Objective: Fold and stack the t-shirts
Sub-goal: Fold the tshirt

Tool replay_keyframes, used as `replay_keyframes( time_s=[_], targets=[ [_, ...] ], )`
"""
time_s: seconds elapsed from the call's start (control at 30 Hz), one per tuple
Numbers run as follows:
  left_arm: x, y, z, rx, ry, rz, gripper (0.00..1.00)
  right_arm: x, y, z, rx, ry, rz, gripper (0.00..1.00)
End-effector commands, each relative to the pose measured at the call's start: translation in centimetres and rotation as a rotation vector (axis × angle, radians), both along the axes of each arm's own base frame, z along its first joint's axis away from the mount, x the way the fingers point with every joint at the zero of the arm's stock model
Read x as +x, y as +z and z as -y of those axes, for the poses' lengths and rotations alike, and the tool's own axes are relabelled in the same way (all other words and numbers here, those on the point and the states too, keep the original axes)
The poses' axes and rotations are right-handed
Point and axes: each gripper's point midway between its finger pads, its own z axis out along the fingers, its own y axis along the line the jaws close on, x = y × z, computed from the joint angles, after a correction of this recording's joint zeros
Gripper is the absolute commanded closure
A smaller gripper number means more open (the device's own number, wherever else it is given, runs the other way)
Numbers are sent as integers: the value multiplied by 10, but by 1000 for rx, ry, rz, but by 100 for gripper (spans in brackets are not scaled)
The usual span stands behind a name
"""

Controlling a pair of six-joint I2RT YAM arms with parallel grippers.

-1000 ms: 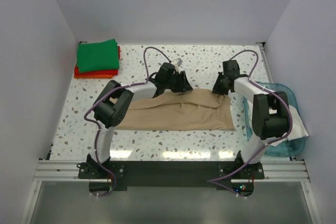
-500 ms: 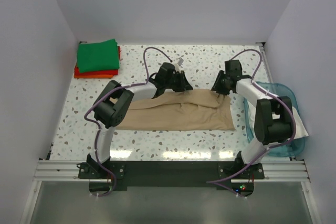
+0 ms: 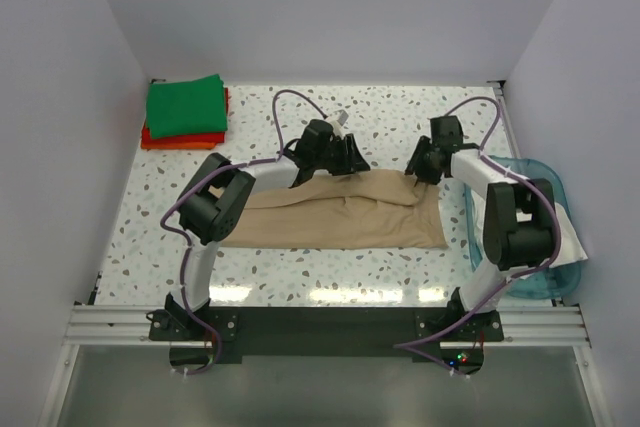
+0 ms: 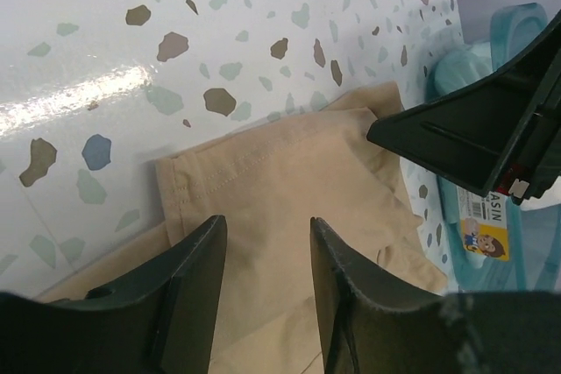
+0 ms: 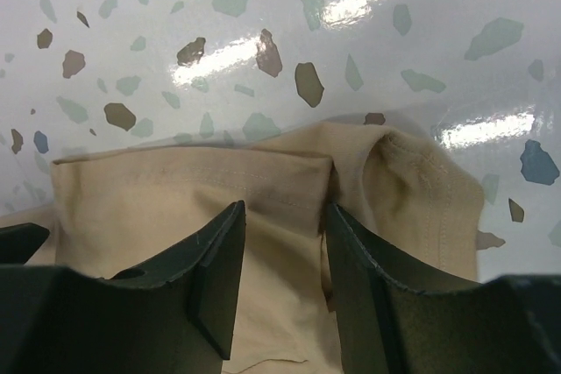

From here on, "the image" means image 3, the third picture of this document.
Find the beige t shirt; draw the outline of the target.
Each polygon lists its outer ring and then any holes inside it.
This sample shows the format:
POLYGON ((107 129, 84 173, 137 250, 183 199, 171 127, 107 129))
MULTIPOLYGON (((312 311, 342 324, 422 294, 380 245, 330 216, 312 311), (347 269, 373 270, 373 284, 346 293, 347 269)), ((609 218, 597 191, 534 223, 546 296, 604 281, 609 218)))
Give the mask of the beige t shirt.
POLYGON ((225 247, 373 249, 447 246, 439 189, 397 170, 316 175, 250 196, 225 247))

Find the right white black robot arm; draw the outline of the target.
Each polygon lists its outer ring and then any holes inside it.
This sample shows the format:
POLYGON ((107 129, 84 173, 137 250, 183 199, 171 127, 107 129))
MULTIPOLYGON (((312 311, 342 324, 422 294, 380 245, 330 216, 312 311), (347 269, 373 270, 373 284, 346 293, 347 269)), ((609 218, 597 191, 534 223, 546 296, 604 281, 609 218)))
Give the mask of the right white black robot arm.
POLYGON ((454 178, 484 200, 482 262, 453 291, 445 316, 452 337, 469 339, 481 327, 479 313, 493 311, 511 282, 557 257, 562 236, 553 187, 511 172, 466 143, 456 116, 430 121, 430 134, 419 139, 405 173, 428 185, 454 178))

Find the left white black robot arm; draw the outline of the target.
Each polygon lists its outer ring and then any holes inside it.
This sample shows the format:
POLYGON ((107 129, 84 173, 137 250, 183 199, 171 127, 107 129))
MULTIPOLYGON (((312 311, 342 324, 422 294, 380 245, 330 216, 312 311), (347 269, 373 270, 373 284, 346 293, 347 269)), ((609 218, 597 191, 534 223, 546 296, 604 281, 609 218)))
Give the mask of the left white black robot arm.
POLYGON ((207 327, 209 278, 219 246, 238 226, 251 195, 296 188, 318 171, 350 176, 371 169, 355 137, 336 122, 314 119, 300 137, 281 142, 276 156, 233 164, 209 155, 176 203, 161 218, 163 229, 184 237, 178 286, 165 300, 173 329, 185 339, 200 337, 207 327))

